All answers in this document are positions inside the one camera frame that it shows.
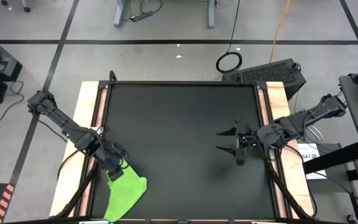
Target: black cable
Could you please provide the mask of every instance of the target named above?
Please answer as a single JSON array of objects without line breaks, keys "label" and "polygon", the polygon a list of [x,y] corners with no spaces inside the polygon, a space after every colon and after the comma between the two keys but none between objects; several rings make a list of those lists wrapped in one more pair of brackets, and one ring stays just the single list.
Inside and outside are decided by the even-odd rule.
[{"label": "black cable", "polygon": [[60,171],[62,171],[63,166],[66,164],[66,162],[73,157],[77,152],[79,152],[80,150],[76,150],[73,153],[71,153],[63,162],[62,164],[60,164],[59,170],[57,171],[57,180],[59,180],[59,176],[60,176]]},{"label": "black cable", "polygon": [[59,135],[55,130],[53,130],[49,125],[47,125],[46,123],[44,123],[43,121],[37,119],[38,122],[40,122],[41,124],[45,125],[49,130],[51,130],[51,132],[53,132],[54,134],[56,134],[59,138],[61,138],[63,141],[67,142],[67,140],[65,138],[63,138],[63,136]]},{"label": "black cable", "polygon": [[[103,155],[104,155],[104,158],[105,159],[107,159],[107,155],[106,155],[106,153],[105,153],[105,148],[104,148],[104,143],[103,143],[103,140],[102,140],[102,138],[101,138],[101,136],[97,133],[97,131],[93,131],[92,129],[88,129],[88,128],[84,128],[84,127],[80,127],[80,128],[77,128],[77,127],[74,127],[74,126],[72,126],[72,125],[70,125],[70,124],[66,124],[70,129],[72,129],[72,130],[75,130],[75,131],[85,131],[85,132],[87,132],[87,133],[90,133],[90,134],[93,134],[95,137],[96,137],[96,139],[98,140],[98,142],[99,142],[99,145],[100,145],[100,148],[101,148],[101,150],[102,150],[102,153],[103,153]],[[120,159],[120,164],[123,164],[123,158],[121,157],[121,156],[119,156],[119,159]]]},{"label": "black cable", "polygon": [[[259,151],[261,152],[262,157],[264,157],[264,159],[265,159],[267,162],[271,162],[271,161],[269,161],[269,159],[268,159],[268,158],[270,158],[269,150],[267,151],[267,156],[266,156],[266,155],[265,155],[265,151],[262,149],[260,142],[258,142],[258,140],[257,140],[256,138],[255,138],[255,140],[257,141],[257,144],[256,144],[256,145],[257,145]],[[300,155],[300,157],[301,157],[301,159],[302,159],[302,165],[303,165],[302,155],[301,155],[296,149],[294,149],[294,150],[295,150],[296,153],[298,153],[298,155]],[[309,190],[309,194],[311,195],[311,198],[312,198],[312,201],[313,201],[314,207],[315,207],[314,213],[313,213],[312,216],[310,216],[310,217],[311,217],[311,218],[314,218],[314,217],[317,215],[317,211],[318,211],[318,209],[317,209],[317,203],[316,203],[316,200],[315,200],[314,197],[313,197],[313,194],[312,194],[311,191],[310,191],[309,186],[308,186],[308,190]]]},{"label": "black cable", "polygon": [[317,143],[315,140],[311,139],[306,133],[305,133],[305,136],[306,136],[310,141],[312,141],[312,142],[315,143],[316,145],[322,147],[323,149],[325,149],[325,150],[327,150],[327,151],[329,151],[329,152],[334,152],[334,151],[335,151],[335,150],[327,149],[327,148],[324,147],[322,144]]},{"label": "black cable", "polygon": [[237,17],[238,17],[238,15],[239,15],[239,8],[240,8],[240,0],[238,0],[238,3],[237,3],[236,18],[234,19],[234,25],[233,25],[233,31],[232,31],[232,33],[231,33],[230,44],[229,44],[229,48],[227,49],[227,52],[226,52],[226,53],[229,53],[230,48],[231,48],[231,43],[232,43],[233,37],[234,37],[234,31],[236,30]]},{"label": "black cable", "polygon": [[[51,127],[49,127],[48,125],[46,125],[51,131],[53,131],[55,134],[57,134]],[[100,128],[103,128],[103,126],[100,126],[100,127],[98,127],[97,128],[97,130],[96,130],[96,132],[98,132],[99,131],[99,129]],[[63,168],[63,166],[66,164],[66,162],[71,158],[71,157],[73,157],[77,152],[79,152],[80,150],[76,150],[76,151],[74,151],[73,153],[71,153],[63,162],[62,162],[62,164],[60,164],[60,167],[59,167],[59,170],[57,171],[57,179],[59,180],[59,175],[60,175],[60,171],[62,171],[62,168]]]},{"label": "black cable", "polygon": [[[230,38],[230,44],[229,44],[229,48],[227,50],[227,52],[225,54],[223,54],[222,56],[220,56],[218,58],[218,60],[216,61],[216,64],[215,64],[215,67],[216,69],[222,73],[222,74],[225,74],[225,73],[229,73],[229,72],[235,72],[237,71],[238,69],[240,69],[241,65],[242,65],[242,56],[240,53],[238,52],[229,52],[230,51],[230,48],[231,48],[231,44],[232,44],[232,41],[233,41],[233,36],[234,36],[234,31],[236,29],[236,24],[237,24],[237,17],[238,17],[238,14],[239,14],[239,8],[240,8],[240,0],[238,0],[238,3],[237,3],[237,10],[236,10],[236,18],[234,19],[234,26],[233,26],[233,32],[231,34],[231,38]],[[225,58],[226,56],[228,55],[235,55],[239,58],[239,63],[232,69],[229,69],[229,70],[222,70],[220,68],[220,63],[221,63],[221,60],[223,58]]]},{"label": "black cable", "polygon": [[[297,154],[297,155],[301,158],[301,160],[302,160],[302,167],[303,167],[303,164],[304,164],[305,162],[304,162],[304,160],[303,160],[302,154],[301,154],[298,150],[296,150],[294,147],[292,147],[292,146],[290,146],[290,145],[288,145],[288,144],[287,144],[285,147],[291,149],[293,152],[295,152],[295,154]],[[307,184],[307,186],[308,186],[308,190],[309,190],[309,194],[310,194],[311,200],[313,201],[313,204],[314,204],[314,213],[312,214],[312,217],[314,218],[314,217],[316,217],[317,212],[318,212],[317,203],[316,203],[316,200],[314,199],[313,194],[311,193],[311,190],[310,190],[310,188],[309,188],[309,184],[307,183],[307,181],[306,181],[306,184]]]},{"label": "black cable", "polygon": [[[139,11],[141,14],[145,14],[145,12],[143,11],[143,0],[139,0],[139,1],[140,1]],[[156,11],[152,11],[153,14],[158,12],[162,8],[162,0],[159,0],[159,1],[160,1],[160,7],[158,7],[158,9]]]},{"label": "black cable", "polygon": [[[13,86],[15,83],[20,83],[20,84],[22,84],[18,91],[13,91],[13,89],[12,89],[12,86]],[[7,96],[17,96],[17,95],[19,95],[19,96],[21,96],[21,100],[15,102],[15,103],[13,103],[13,104],[11,104],[11,105],[5,110],[5,112],[2,114],[2,116],[1,116],[1,118],[0,118],[0,121],[2,121],[2,119],[4,119],[6,113],[9,111],[9,109],[11,109],[14,105],[17,105],[17,104],[21,103],[21,102],[24,100],[24,96],[20,93],[20,92],[22,91],[22,89],[23,89],[23,86],[24,86],[24,83],[23,83],[22,81],[15,81],[15,82],[13,82],[13,83],[10,85],[9,89],[11,90],[11,92],[13,92],[13,94],[5,93],[5,95],[7,95]]]},{"label": "black cable", "polygon": [[323,177],[327,178],[328,180],[330,180],[330,181],[332,181],[332,182],[334,182],[334,183],[337,183],[337,184],[338,184],[344,191],[346,191],[346,193],[348,193],[352,198],[358,200],[358,197],[356,197],[353,192],[350,192],[349,190],[347,190],[347,189],[346,189],[341,183],[339,183],[337,180],[334,180],[334,179],[332,179],[332,178],[330,178],[330,177],[327,177],[327,176],[324,175],[324,174],[320,174],[320,173],[317,173],[317,172],[314,172],[314,173],[315,173],[315,174],[318,174],[318,175],[320,175],[320,176],[323,176]]}]

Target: wooden table frame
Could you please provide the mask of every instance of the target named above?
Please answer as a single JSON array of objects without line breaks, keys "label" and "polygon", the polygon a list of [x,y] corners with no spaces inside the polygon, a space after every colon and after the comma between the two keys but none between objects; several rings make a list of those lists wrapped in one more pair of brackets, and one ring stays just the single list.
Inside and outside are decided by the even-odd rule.
[{"label": "wooden table frame", "polygon": [[[73,120],[80,126],[98,127],[103,123],[103,114],[106,109],[106,98],[108,97],[108,89],[100,87],[100,82],[83,82],[81,84],[80,94],[76,105],[76,110],[73,116]],[[281,118],[282,116],[288,116],[290,110],[287,103],[283,83],[281,82],[267,82],[266,90],[258,89],[260,107],[262,110],[263,123],[268,124],[271,120]],[[298,144],[295,140],[289,142],[289,145],[298,149]],[[76,149],[72,142],[68,142],[63,160],[67,158]],[[63,166],[60,177],[56,186],[55,196],[53,198],[50,216],[59,213],[67,202],[71,199],[76,192],[81,176],[84,177],[86,172],[92,167],[93,159],[89,159],[88,165],[84,167],[85,157],[83,154],[76,154],[69,159]],[[283,175],[288,190],[294,196],[296,201],[305,212],[309,215],[313,214],[313,206],[309,195],[309,190],[306,182],[305,172],[303,170],[301,158],[290,149],[284,148],[281,155],[280,162],[273,162],[275,170],[278,166],[283,169]],[[83,193],[81,202],[76,207],[76,212],[72,211],[70,216],[87,215],[88,202],[91,197],[90,186],[93,181],[87,186]],[[282,218],[296,218],[296,214],[289,209],[288,204],[283,198],[280,189],[275,186],[275,195],[278,205],[278,214]]]}]

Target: wooden board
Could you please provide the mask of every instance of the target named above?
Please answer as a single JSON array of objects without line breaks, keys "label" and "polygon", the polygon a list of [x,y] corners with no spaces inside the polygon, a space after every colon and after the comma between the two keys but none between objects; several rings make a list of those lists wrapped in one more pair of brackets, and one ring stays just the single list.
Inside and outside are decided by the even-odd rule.
[{"label": "wooden board", "polygon": [[[267,114],[267,107],[266,107],[266,102],[265,102],[265,98],[264,98],[265,96],[264,96],[263,90],[259,89],[258,94],[259,94],[260,107],[262,110],[263,124],[266,125],[266,124],[269,124],[269,116]],[[275,159],[273,152],[270,153],[270,158]],[[277,169],[276,162],[272,161],[272,165],[273,165],[274,170],[277,172],[278,169]],[[274,186],[275,186],[275,191],[276,191],[279,215],[282,218],[286,218],[287,213],[285,212],[285,204],[284,204],[283,194],[281,193],[281,190],[278,188],[277,184],[274,184]]]},{"label": "wooden board", "polygon": [[[285,95],[283,83],[267,82],[267,92],[273,119],[290,115],[290,109],[288,107],[287,96]],[[296,140],[290,141],[288,145],[298,150],[298,143]],[[311,204],[308,184],[306,182],[301,158],[291,149],[284,148],[281,160],[287,189],[291,192],[303,210],[307,214],[312,215],[313,206]],[[292,211],[292,216],[297,218],[294,211]]]},{"label": "wooden board", "polygon": [[[82,127],[89,127],[91,125],[98,85],[99,82],[83,82],[81,85],[73,121]],[[75,151],[74,144],[68,141],[63,160]],[[80,183],[83,163],[84,154],[79,152],[71,157],[63,166],[57,182],[50,216],[61,212],[76,192]]]}]

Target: black keyboard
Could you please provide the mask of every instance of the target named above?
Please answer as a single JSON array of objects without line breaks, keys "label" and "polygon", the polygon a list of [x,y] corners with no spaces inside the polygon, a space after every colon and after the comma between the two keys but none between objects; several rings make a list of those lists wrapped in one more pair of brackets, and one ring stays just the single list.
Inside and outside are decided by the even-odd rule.
[{"label": "black keyboard", "polygon": [[298,71],[289,67],[287,63],[268,64],[264,67],[239,71],[229,76],[230,81],[238,82],[240,75],[244,81],[270,81],[289,84],[295,82],[294,73]]}]

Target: metal stand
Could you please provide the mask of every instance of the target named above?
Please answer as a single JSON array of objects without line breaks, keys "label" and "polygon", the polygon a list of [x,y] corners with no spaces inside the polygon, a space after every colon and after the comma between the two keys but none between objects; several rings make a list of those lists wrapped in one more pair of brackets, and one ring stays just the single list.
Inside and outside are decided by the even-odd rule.
[{"label": "metal stand", "polygon": [[305,162],[305,174],[345,164],[356,159],[358,159],[358,142]]},{"label": "metal stand", "polygon": [[114,19],[114,26],[119,27],[122,24],[122,15],[125,11],[127,0],[117,0],[117,11],[116,11],[116,18]]},{"label": "metal stand", "polygon": [[208,1],[208,28],[215,26],[215,0]]}]

